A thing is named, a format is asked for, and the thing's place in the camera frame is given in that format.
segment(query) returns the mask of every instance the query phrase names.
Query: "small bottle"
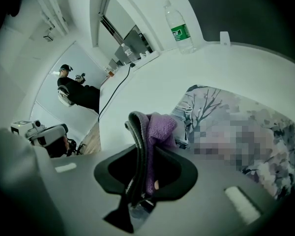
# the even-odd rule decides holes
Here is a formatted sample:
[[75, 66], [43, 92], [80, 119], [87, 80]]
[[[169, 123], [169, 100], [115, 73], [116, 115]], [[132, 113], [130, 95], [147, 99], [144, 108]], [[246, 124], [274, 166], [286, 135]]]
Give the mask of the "small bottle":
[[182, 54], [192, 53], [194, 51], [193, 43], [182, 15], [172, 7], [168, 0], [165, 2], [164, 8], [167, 23], [172, 30], [180, 52]]
[[111, 77], [114, 76], [114, 73], [113, 73], [108, 67], [105, 68], [105, 71], [106, 71]]
[[131, 62], [134, 62], [134, 61], [138, 60], [137, 57], [135, 56], [135, 54], [131, 51], [129, 46], [126, 46], [123, 43], [121, 44], [121, 46], [123, 48], [124, 53], [126, 53], [126, 55], [131, 60]]

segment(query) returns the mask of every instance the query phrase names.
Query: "black cable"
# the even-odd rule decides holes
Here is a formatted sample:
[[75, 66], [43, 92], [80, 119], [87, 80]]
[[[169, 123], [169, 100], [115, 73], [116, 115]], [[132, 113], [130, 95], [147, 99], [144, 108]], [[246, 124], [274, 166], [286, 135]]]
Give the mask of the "black cable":
[[129, 70], [128, 70], [128, 74], [127, 74], [127, 76], [123, 79], [123, 81], [118, 85], [118, 87], [115, 89], [115, 91], [113, 92], [113, 94], [112, 94], [112, 96], [110, 96], [110, 98], [109, 98], [109, 100], [108, 100], [108, 102], [106, 103], [106, 105], [105, 105], [105, 107], [102, 109], [102, 111], [99, 113], [99, 115], [98, 115], [98, 122], [99, 122], [99, 117], [100, 117], [100, 115], [102, 114], [102, 112], [104, 111], [104, 109], [107, 107], [107, 105], [108, 105], [108, 103], [110, 102], [110, 100], [112, 99], [112, 97], [114, 96], [114, 94], [115, 94], [115, 92], [117, 91], [117, 89], [120, 87], [120, 85], [128, 78], [128, 76], [129, 76], [129, 73], [130, 73], [130, 69], [132, 68], [132, 67], [134, 67], [135, 66], [135, 64], [134, 63], [130, 63], [130, 65], [129, 65]]

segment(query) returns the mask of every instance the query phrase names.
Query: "chair backrest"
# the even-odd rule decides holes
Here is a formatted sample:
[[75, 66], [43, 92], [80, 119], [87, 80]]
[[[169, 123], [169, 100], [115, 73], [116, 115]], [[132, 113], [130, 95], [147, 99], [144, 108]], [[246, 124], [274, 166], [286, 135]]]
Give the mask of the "chair backrest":
[[266, 48], [295, 61], [295, 32], [273, 0], [189, 2], [205, 41], [220, 41], [220, 32], [227, 31], [231, 42]]
[[68, 99], [69, 91], [66, 86], [58, 87], [58, 100], [66, 107], [72, 107], [74, 103]]

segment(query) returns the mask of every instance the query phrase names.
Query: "black clothing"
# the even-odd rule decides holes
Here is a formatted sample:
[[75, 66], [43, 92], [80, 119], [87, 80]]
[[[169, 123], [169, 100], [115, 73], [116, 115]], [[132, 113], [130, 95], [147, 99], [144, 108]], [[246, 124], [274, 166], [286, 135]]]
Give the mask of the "black clothing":
[[99, 111], [99, 93], [100, 90], [86, 85], [82, 86], [79, 82], [68, 77], [61, 77], [57, 81], [58, 86], [66, 86], [69, 91], [68, 99], [73, 103], [85, 108]]

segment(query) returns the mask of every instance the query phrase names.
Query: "white bottle cap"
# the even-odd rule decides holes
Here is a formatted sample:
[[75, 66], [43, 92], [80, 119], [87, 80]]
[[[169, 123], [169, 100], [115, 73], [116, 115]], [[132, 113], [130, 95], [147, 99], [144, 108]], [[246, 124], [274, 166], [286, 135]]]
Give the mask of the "white bottle cap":
[[166, 0], [165, 1], [165, 7], [169, 7], [169, 6], [171, 6], [172, 4], [171, 4], [171, 2], [169, 1], [169, 0]]

